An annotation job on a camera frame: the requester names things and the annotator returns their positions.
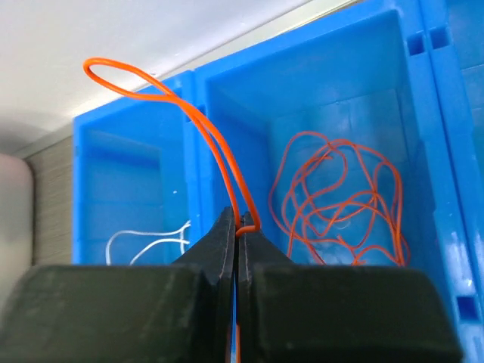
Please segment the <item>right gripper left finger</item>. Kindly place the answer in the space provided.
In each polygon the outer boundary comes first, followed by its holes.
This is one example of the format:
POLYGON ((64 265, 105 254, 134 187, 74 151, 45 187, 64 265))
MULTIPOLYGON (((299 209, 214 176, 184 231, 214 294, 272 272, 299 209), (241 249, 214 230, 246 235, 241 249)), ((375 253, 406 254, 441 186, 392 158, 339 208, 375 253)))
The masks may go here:
POLYGON ((37 265, 1 314, 3 362, 228 362, 235 218, 168 265, 37 265))

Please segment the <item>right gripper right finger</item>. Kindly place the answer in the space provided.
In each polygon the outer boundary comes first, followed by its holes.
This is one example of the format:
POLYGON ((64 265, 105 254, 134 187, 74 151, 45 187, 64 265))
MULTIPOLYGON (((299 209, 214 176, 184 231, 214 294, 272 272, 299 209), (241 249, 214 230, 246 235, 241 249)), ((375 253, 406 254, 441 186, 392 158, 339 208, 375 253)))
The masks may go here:
POLYGON ((241 362, 459 362, 436 228, 405 220, 407 268, 292 262, 263 234, 238 241, 241 362))

